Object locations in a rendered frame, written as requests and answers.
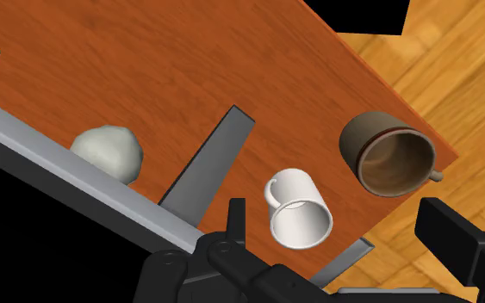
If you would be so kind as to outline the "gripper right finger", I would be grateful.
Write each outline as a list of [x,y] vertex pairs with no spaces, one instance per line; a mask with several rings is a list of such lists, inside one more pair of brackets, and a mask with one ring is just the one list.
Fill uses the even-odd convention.
[[414,233],[465,287],[485,303],[485,231],[435,197],[420,200]]

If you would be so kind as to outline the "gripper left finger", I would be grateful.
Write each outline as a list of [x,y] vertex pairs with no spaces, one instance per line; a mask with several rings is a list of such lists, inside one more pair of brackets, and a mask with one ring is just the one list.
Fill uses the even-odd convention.
[[192,254],[160,250],[143,263],[133,303],[337,303],[282,264],[245,247],[246,200],[229,202],[227,229],[197,240]]

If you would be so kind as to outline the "white mug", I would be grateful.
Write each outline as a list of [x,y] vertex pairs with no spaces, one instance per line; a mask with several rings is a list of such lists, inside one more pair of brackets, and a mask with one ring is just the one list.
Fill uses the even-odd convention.
[[264,186],[270,232],[282,246],[305,250],[322,243],[333,229],[333,217],[311,176],[290,168]]

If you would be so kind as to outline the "brown mug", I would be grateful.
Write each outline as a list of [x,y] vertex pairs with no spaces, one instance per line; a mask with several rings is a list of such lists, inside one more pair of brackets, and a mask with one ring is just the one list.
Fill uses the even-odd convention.
[[394,116],[365,112],[352,118],[339,136],[339,151],[361,185],[373,195],[398,197],[428,180],[440,182],[437,153],[421,131]]

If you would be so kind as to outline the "pale grey rounded lump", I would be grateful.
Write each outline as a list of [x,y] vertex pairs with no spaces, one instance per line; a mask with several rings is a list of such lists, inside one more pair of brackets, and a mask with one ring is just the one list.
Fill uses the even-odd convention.
[[131,130],[111,125],[79,134],[70,150],[125,185],[138,178],[144,157]]

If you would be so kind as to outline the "grey framed black monitor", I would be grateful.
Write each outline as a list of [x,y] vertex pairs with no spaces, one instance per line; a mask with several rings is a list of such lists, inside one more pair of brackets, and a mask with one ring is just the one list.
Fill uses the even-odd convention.
[[93,220],[101,231],[116,233],[116,242],[140,247],[153,257],[156,282],[143,290],[153,303],[168,289],[175,303],[247,303],[208,262],[221,240],[234,241],[237,250],[245,248],[245,199],[230,200],[224,232],[204,234],[192,220],[212,201],[242,146],[220,133],[237,130],[247,136],[253,124],[231,107],[168,189],[168,196],[181,194],[176,200],[189,208],[188,218],[149,201],[1,108],[0,169],[50,196],[54,205]]

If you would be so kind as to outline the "brown wooden table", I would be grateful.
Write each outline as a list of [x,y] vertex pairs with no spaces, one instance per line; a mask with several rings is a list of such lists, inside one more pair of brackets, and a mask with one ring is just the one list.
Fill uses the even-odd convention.
[[[255,122],[200,225],[246,199],[247,246],[310,277],[400,204],[368,193],[339,153],[345,124],[387,112],[457,153],[302,0],[0,0],[0,108],[61,145],[130,128],[145,159],[134,189],[159,200],[221,117]],[[330,236],[289,250],[270,234],[265,183],[298,168],[333,214]]]

